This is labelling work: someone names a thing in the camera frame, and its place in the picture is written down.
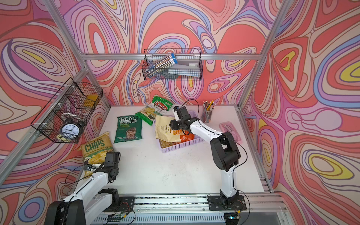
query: colorful swirl wallpaper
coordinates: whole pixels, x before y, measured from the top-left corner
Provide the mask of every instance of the colorful swirl wallpaper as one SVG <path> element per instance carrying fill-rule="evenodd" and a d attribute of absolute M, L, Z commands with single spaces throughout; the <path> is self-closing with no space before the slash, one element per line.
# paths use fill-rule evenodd
<path fill-rule="evenodd" d="M 1 163 L 42 107 L 81 67 L 41 0 L 0 1 L 0 21 Z M 1 225 L 44 223 L 48 205 L 72 188 L 64 181 L 81 165 L 76 149 L 97 135 L 106 111 L 100 102 L 79 144 L 37 139 L 0 186 Z M 68 181 L 75 181 L 79 170 Z"/>
<path fill-rule="evenodd" d="M 242 110 L 297 224 L 360 224 L 360 1 L 295 0 Z"/>
<path fill-rule="evenodd" d="M 59 0 L 83 53 L 144 53 L 147 48 L 200 48 L 203 53 L 259 53 L 280 1 Z M 144 81 L 141 60 L 87 62 L 111 105 L 174 103 L 195 98 L 236 104 L 251 60 L 206 60 L 202 81 Z"/>

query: lavender basket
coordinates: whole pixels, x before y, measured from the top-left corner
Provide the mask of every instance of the lavender basket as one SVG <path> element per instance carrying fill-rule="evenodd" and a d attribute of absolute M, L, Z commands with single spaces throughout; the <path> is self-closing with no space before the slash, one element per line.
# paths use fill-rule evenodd
<path fill-rule="evenodd" d="M 195 111 L 189 111 L 189 114 L 191 115 L 191 117 L 196 117 Z M 159 149 L 161 149 L 161 151 L 163 153 L 165 153 L 165 152 L 170 152 L 170 151 L 173 151 L 175 149 L 183 148 L 183 147 L 193 145 L 193 144 L 203 142 L 203 141 L 204 141 L 204 139 L 200 138 L 198 135 L 194 135 L 194 139 L 191 140 L 191 141 L 181 142 L 180 144 L 172 145 L 172 146 L 169 146 L 169 147 L 166 147 L 166 148 L 161 148 L 159 140 L 157 141 L 157 144 L 159 146 Z"/>

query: green chips bag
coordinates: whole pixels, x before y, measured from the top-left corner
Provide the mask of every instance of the green chips bag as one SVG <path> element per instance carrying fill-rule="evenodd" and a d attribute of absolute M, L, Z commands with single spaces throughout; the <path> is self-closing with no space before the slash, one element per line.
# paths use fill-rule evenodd
<path fill-rule="evenodd" d="M 136 115 L 117 117 L 117 130 L 114 143 L 140 140 L 142 120 Z"/>
<path fill-rule="evenodd" d="M 165 98 L 154 96 L 153 101 L 140 110 L 140 112 L 135 113 L 138 117 L 148 123 L 150 126 L 153 124 L 153 121 L 156 119 L 156 115 L 163 116 L 171 108 L 172 103 Z"/>

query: clock face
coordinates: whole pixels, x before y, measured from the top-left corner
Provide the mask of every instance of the clock face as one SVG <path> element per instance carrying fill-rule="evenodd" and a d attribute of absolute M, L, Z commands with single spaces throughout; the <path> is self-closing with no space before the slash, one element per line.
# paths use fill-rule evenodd
<path fill-rule="evenodd" d="M 76 124 L 68 123 L 61 128 L 61 132 L 63 137 L 68 139 L 74 139 L 80 133 L 80 128 Z"/>

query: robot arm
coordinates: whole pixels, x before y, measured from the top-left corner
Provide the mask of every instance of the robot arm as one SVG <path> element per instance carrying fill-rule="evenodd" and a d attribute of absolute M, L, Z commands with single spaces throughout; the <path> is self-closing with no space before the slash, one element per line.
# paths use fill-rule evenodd
<path fill-rule="evenodd" d="M 215 165 L 221 169 L 221 190 L 220 198 L 223 205 L 232 205 L 239 194 L 233 186 L 236 184 L 236 175 L 234 168 L 239 163 L 240 152 L 233 141 L 234 138 L 230 132 L 221 133 L 216 131 L 196 117 L 191 117 L 185 107 L 174 108 L 175 120 L 171 120 L 172 130 L 186 130 L 198 135 L 206 142 L 210 143 L 212 158 Z"/>
<path fill-rule="evenodd" d="M 86 182 L 62 201 L 53 202 L 46 213 L 45 225 L 88 225 L 113 202 L 112 194 L 100 193 L 119 173 L 120 152 L 106 153 L 105 162 Z"/>

